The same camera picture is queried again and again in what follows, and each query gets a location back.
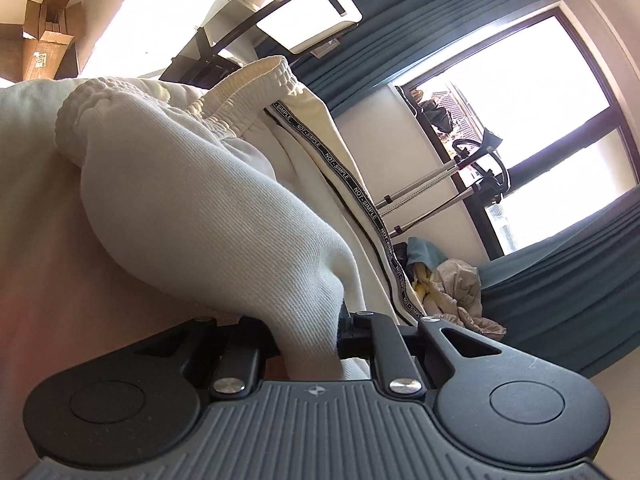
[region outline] clothes drying rack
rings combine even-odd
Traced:
[[[495,151],[501,143],[502,139],[487,128],[484,129],[484,133],[482,134],[482,142],[478,142],[473,139],[456,139],[452,144],[453,149],[456,152],[456,155],[452,160],[445,163],[440,168],[431,171],[431,173],[416,180],[412,184],[403,187],[398,192],[385,196],[376,204],[376,209],[380,212],[380,216],[386,216],[392,211],[395,211],[400,206],[403,206],[428,189],[436,186],[436,184],[441,183],[460,170],[463,170],[467,166],[473,167],[481,175],[481,177],[471,184],[471,186],[468,186],[466,189],[439,205],[437,208],[414,218],[404,225],[397,225],[389,232],[389,236],[391,238],[395,238],[404,234],[415,225],[424,222],[477,192],[492,190],[494,194],[493,203],[500,203],[500,200],[502,200],[502,197],[508,192],[510,186],[509,172]],[[476,150],[471,153],[467,146],[475,146]],[[491,156],[500,166],[502,171],[500,175],[494,175],[492,170],[485,170],[480,166],[478,160],[485,155]]]

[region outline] knit fabric texture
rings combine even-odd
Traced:
[[[278,58],[187,110],[120,80],[89,80],[56,121],[81,167],[92,229],[133,276],[176,298],[263,320],[295,380],[364,378],[335,347],[338,311],[363,310],[343,238],[238,137],[298,83]]]

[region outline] ridged grip surface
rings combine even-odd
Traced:
[[[425,407],[381,396],[370,381],[265,381],[247,399],[214,403],[174,450],[121,470],[43,459],[26,480],[546,480],[604,479],[588,462],[522,472],[468,456]]]

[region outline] window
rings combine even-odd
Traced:
[[[444,162],[488,128],[511,189],[465,200],[491,258],[552,236],[635,186],[640,155],[611,88],[559,9],[519,23],[403,87]],[[446,108],[452,124],[443,114]],[[481,165],[499,174],[490,157]],[[454,176],[458,190],[479,175]]]

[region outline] crumpled cloth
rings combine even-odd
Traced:
[[[414,290],[428,316],[495,340],[507,333],[505,327],[482,317],[478,270],[462,260],[447,260],[433,272],[424,263],[414,263]]]

